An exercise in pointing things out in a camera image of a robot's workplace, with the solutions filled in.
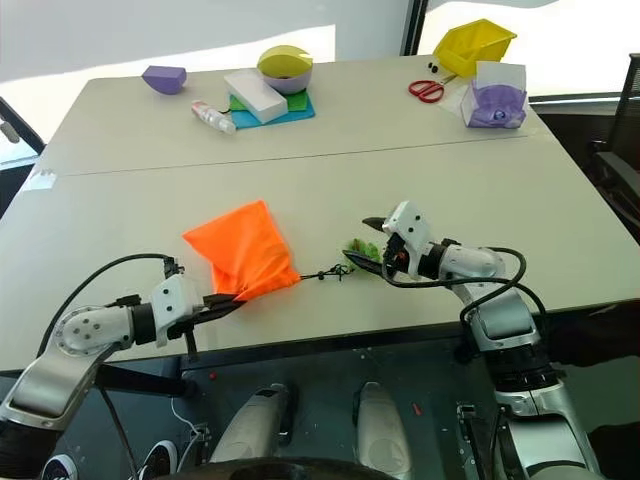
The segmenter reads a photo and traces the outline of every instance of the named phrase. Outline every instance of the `orange bag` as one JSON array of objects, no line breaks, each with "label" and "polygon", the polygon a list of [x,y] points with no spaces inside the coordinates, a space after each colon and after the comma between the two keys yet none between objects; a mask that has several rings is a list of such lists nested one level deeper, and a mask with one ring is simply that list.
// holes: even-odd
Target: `orange bag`
[{"label": "orange bag", "polygon": [[300,281],[264,201],[240,207],[182,237],[213,267],[215,293],[247,301]]}]

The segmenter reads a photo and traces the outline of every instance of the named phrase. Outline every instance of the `purple foam block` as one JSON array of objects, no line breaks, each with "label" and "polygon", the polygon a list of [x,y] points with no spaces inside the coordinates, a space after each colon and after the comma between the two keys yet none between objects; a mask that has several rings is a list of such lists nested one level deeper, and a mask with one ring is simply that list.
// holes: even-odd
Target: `purple foam block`
[{"label": "purple foam block", "polygon": [[151,65],[142,74],[142,79],[154,90],[165,95],[175,95],[182,90],[187,79],[187,71],[180,67],[160,67]]}]

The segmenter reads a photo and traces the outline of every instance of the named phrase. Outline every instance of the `white foam block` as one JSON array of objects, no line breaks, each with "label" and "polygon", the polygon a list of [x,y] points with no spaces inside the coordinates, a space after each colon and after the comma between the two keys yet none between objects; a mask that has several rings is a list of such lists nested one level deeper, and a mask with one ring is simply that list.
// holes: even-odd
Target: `white foam block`
[{"label": "white foam block", "polygon": [[260,120],[267,123],[289,111],[287,100],[267,85],[257,70],[240,70],[225,75],[229,92]]}]

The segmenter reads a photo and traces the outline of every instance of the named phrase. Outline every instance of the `white bottle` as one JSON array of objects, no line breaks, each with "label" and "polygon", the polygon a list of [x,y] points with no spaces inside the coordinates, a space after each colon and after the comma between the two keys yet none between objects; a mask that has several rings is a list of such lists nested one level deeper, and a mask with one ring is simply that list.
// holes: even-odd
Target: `white bottle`
[{"label": "white bottle", "polygon": [[191,104],[191,111],[204,123],[211,125],[216,130],[231,135],[236,131],[236,125],[211,105],[201,100],[196,100]]}]

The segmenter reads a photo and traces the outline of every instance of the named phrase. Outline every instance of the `chair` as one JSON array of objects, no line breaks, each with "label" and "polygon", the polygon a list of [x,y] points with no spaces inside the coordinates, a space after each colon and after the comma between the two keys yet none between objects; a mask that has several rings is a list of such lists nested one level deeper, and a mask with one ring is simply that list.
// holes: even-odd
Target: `chair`
[{"label": "chair", "polygon": [[[6,122],[11,125],[10,129],[2,129],[3,133],[5,131],[9,132],[8,138],[13,139],[17,133],[40,156],[45,147],[42,138],[2,97],[0,97],[0,122]],[[20,187],[29,176],[32,167],[33,165],[23,165],[0,170],[0,218],[2,218],[11,200],[16,196],[16,193],[18,193],[18,190],[20,190]]]},{"label": "chair", "polygon": [[591,143],[584,171],[640,243],[640,54],[630,57],[609,138]]}]

